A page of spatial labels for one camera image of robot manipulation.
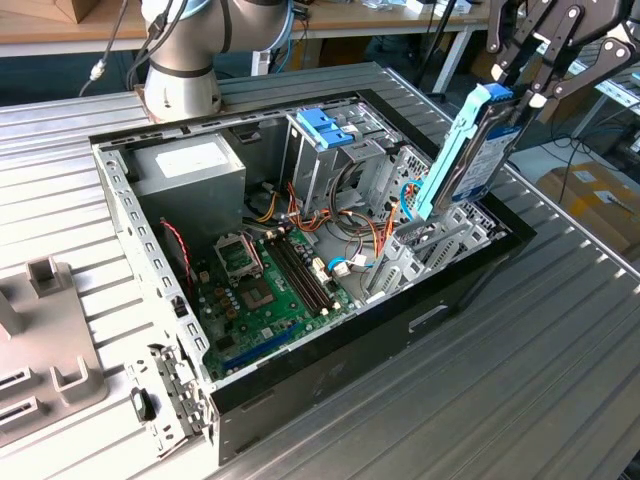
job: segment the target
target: motherboard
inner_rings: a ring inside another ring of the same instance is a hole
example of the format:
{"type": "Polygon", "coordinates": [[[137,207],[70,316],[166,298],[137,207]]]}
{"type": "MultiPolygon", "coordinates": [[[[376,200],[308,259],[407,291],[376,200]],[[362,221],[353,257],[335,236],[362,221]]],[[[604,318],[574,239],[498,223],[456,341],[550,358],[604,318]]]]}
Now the motherboard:
{"type": "Polygon", "coordinates": [[[257,241],[222,238],[197,268],[197,311],[211,343],[203,362],[213,379],[356,308],[297,229],[257,241]]]}

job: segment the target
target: desk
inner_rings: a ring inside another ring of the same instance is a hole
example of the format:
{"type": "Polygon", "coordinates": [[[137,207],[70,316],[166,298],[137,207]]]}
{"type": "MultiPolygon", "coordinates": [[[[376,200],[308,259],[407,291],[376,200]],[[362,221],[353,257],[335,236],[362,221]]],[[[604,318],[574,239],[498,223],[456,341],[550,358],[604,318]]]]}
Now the desk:
{"type": "MultiPolygon", "coordinates": [[[[442,144],[451,119],[374,64],[220,82],[230,111],[371,88],[442,144]]],[[[156,340],[87,136],[148,123],[133,93],[0,109],[0,275],[68,262],[109,396],[0,450],[6,478],[208,478],[195,440],[158,463],[122,365],[156,340]]],[[[640,444],[640,276],[505,169],[493,188],[537,236],[472,305],[214,478],[595,478],[640,444]]]]}
{"type": "MultiPolygon", "coordinates": [[[[103,51],[120,3],[102,0],[79,25],[0,11],[0,57],[103,51]]],[[[455,33],[455,39],[437,79],[436,92],[446,90],[472,33],[487,29],[487,5],[488,2],[474,6],[469,14],[452,16],[449,20],[445,31],[455,33]]],[[[336,4],[317,0],[310,6],[310,12],[309,39],[426,33],[430,16],[430,11],[417,14],[398,6],[388,12],[377,12],[357,1],[336,4]]],[[[431,31],[438,24],[435,17],[431,31]]],[[[303,31],[300,22],[295,22],[292,38],[301,38],[303,31]]],[[[113,48],[136,50],[145,36],[140,7],[137,2],[130,2],[113,48]]],[[[267,73],[268,52],[256,52],[253,57],[252,75],[267,73]]]]}

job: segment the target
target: red cable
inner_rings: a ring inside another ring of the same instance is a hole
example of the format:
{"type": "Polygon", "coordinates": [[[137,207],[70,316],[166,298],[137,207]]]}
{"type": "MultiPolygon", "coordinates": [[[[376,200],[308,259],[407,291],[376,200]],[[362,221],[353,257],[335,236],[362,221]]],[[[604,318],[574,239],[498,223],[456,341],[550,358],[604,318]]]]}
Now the red cable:
{"type": "Polygon", "coordinates": [[[178,240],[178,243],[180,244],[180,249],[182,250],[184,263],[186,264],[186,267],[187,267],[187,283],[191,285],[191,264],[189,263],[189,254],[187,253],[187,246],[182,240],[182,235],[180,235],[178,230],[176,230],[176,228],[166,220],[160,220],[160,223],[165,227],[167,227],[169,230],[171,230],[171,233],[173,233],[173,235],[176,237],[176,240],[178,240]]]}

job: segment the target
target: blue drive bay latch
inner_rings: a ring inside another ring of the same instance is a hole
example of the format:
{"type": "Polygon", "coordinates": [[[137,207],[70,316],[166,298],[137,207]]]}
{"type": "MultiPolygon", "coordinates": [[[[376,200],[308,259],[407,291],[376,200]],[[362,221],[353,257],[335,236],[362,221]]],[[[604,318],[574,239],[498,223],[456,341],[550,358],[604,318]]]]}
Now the blue drive bay latch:
{"type": "Polygon", "coordinates": [[[296,119],[324,148],[340,147],[354,141],[353,135],[344,133],[335,119],[329,117],[319,108],[298,112],[296,119]]]}

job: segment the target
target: chip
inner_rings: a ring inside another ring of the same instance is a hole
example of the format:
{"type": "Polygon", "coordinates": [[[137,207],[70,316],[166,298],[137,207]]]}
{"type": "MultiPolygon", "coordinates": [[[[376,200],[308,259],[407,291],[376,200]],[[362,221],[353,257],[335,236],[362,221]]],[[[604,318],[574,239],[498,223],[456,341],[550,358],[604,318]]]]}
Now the chip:
{"type": "Polygon", "coordinates": [[[236,342],[233,341],[233,338],[231,338],[231,335],[225,335],[224,337],[216,340],[216,347],[218,347],[218,350],[221,352],[228,348],[233,347],[235,344],[236,342]]]}
{"type": "Polygon", "coordinates": [[[271,287],[264,278],[244,280],[236,291],[249,310],[256,310],[275,300],[271,287]]]}

